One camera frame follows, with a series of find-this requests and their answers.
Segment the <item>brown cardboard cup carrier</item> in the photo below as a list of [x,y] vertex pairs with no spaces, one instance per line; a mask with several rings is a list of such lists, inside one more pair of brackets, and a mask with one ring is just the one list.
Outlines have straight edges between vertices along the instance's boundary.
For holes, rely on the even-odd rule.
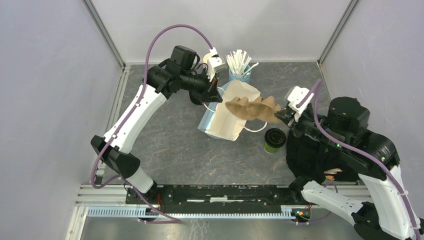
[[273,96],[267,98],[259,96],[253,101],[249,101],[247,97],[234,97],[231,101],[225,103],[225,107],[230,113],[242,120],[258,119],[273,124],[281,122],[275,116],[275,113],[281,110],[281,106],[275,102]]

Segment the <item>black cup lid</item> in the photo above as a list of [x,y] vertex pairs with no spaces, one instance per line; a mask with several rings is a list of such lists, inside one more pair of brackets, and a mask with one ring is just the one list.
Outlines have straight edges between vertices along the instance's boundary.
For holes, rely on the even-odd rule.
[[282,148],[287,140],[284,131],[278,128],[270,128],[264,134],[264,147],[279,149]]

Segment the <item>white and blue paper bag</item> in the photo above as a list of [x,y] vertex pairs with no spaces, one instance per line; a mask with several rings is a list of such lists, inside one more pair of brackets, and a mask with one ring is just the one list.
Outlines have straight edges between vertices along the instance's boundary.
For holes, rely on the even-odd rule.
[[218,92],[221,94],[222,102],[212,102],[208,105],[197,129],[215,139],[236,141],[247,121],[233,115],[225,103],[235,97],[246,97],[249,101],[253,101],[261,92],[239,80],[229,81]]

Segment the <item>green paper cup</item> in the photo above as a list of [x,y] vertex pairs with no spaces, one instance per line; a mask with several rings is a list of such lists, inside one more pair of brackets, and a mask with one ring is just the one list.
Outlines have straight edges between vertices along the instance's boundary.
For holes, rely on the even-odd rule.
[[270,144],[270,143],[265,141],[263,148],[267,153],[274,154],[281,148],[281,146],[279,146],[278,144],[277,145]]

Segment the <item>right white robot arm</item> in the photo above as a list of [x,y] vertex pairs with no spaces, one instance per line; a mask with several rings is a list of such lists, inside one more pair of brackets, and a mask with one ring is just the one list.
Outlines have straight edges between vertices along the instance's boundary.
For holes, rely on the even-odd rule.
[[411,206],[404,188],[395,144],[368,128],[370,111],[356,98],[337,97],[326,115],[318,115],[318,89],[294,86],[284,109],[276,113],[297,136],[309,136],[340,153],[341,160],[357,173],[371,201],[360,201],[325,188],[306,176],[289,185],[289,199],[319,205],[350,223],[364,240],[419,240],[424,220]]

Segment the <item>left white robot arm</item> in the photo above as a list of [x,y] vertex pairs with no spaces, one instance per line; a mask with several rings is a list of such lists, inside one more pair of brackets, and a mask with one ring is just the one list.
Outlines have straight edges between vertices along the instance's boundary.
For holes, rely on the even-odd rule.
[[131,154],[131,150],[153,114],[180,90],[188,91],[195,105],[223,100],[218,91],[218,80],[224,62],[209,39],[196,27],[175,24],[164,28],[150,43],[146,60],[150,59],[159,37],[176,28],[191,29],[205,40],[209,47],[205,59],[188,47],[176,45],[169,58],[152,67],[146,66],[141,86],[123,115],[103,136],[94,135],[90,142],[97,154],[91,178],[95,178],[99,162],[103,162],[117,173],[113,179],[122,178],[138,192],[137,196],[145,204],[156,200],[156,182],[145,173],[141,160]]

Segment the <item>stack of paper cups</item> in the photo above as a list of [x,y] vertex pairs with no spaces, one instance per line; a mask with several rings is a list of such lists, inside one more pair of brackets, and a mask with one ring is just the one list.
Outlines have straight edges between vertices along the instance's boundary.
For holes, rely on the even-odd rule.
[[209,65],[208,65],[208,60],[209,60],[209,58],[212,56],[212,54],[211,53],[207,53],[207,54],[205,54],[204,56],[203,56],[203,59],[202,59],[202,61],[203,61],[203,69],[205,70],[205,71],[208,71],[208,69],[209,69]]

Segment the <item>blue straw holder can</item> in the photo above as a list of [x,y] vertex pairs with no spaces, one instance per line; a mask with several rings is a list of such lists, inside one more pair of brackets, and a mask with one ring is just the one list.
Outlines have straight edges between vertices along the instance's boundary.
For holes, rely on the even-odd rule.
[[229,77],[228,77],[229,81],[237,80],[237,81],[241,81],[241,82],[248,83],[248,84],[250,83],[250,79],[251,79],[251,72],[250,71],[246,74],[246,76],[243,76],[243,77],[235,76],[231,72],[231,70],[228,71],[228,74],[229,74]]

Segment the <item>black cloth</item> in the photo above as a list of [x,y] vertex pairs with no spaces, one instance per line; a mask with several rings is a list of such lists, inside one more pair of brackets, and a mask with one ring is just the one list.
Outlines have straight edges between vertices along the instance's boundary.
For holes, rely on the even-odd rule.
[[356,182],[359,176],[341,157],[341,152],[308,136],[296,137],[288,132],[286,163],[294,176],[306,176],[323,183],[325,180]]

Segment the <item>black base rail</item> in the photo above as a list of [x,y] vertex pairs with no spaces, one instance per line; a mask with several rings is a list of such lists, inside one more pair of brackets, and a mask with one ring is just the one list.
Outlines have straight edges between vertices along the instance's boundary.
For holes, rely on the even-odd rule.
[[166,214],[270,214],[281,207],[306,208],[299,192],[285,185],[157,185],[144,198]]

